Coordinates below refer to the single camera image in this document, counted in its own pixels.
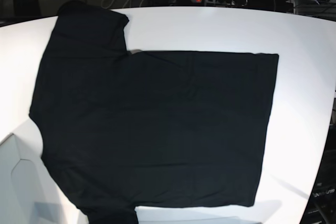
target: t-shirt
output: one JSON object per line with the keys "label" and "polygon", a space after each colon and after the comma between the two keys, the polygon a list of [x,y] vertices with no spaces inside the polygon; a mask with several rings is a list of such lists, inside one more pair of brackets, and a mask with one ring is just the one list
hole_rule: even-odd
{"label": "t-shirt", "polygon": [[130,54],[127,23],[80,3],[60,12],[29,114],[51,177],[91,224],[138,223],[140,205],[252,206],[278,55]]}

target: white curved surface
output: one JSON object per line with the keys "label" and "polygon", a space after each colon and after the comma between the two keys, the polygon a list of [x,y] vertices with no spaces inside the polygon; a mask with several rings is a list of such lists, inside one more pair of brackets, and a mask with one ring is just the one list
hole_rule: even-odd
{"label": "white curved surface", "polygon": [[[319,168],[330,122],[336,84],[336,23],[233,8],[156,7],[117,11],[130,19],[125,29],[128,50],[280,55],[255,205],[139,207],[139,220],[235,217],[244,220],[240,223],[299,223]],[[0,28],[0,140],[14,132],[36,155],[41,154],[42,141],[37,127],[28,118],[28,111],[39,62],[56,20],[52,17]],[[65,215],[73,219],[77,210],[66,207],[69,202],[64,204]]]}

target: white table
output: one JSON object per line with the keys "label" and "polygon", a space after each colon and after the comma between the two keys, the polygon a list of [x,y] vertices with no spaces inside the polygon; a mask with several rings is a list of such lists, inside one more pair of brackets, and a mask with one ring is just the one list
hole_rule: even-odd
{"label": "white table", "polygon": [[[245,220],[238,222],[244,224],[299,223],[319,168],[330,122],[336,84],[336,23],[233,8],[156,7],[117,11],[130,19],[125,29],[129,50],[280,55],[255,205],[140,207],[139,220],[237,217]],[[42,141],[37,127],[28,118],[28,110],[39,62],[56,20],[52,17],[0,28],[0,139],[14,132],[37,155],[41,154]],[[77,210],[69,207],[61,193],[60,198],[66,218],[73,216],[69,212]]]}

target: table surface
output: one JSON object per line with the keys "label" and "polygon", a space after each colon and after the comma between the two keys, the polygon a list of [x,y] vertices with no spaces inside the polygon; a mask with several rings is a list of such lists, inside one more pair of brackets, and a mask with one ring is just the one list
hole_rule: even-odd
{"label": "table surface", "polygon": [[[299,223],[319,168],[330,122],[336,84],[336,23],[234,8],[154,7],[116,11],[130,19],[125,28],[128,50],[280,55],[255,205],[139,207],[139,220],[237,217],[245,221],[241,223]],[[56,20],[57,17],[51,17],[0,28],[0,140],[29,122],[39,62]],[[248,123],[244,118],[241,120],[242,124]],[[28,135],[24,141],[41,154],[40,136]]]}

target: black t-shirt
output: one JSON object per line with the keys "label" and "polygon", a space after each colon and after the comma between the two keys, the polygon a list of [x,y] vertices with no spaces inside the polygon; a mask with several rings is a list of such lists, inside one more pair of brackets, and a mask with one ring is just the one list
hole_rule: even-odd
{"label": "black t-shirt", "polygon": [[79,3],[58,17],[30,108],[52,178],[94,224],[138,223],[139,205],[252,206],[278,55],[132,55],[127,22]]}

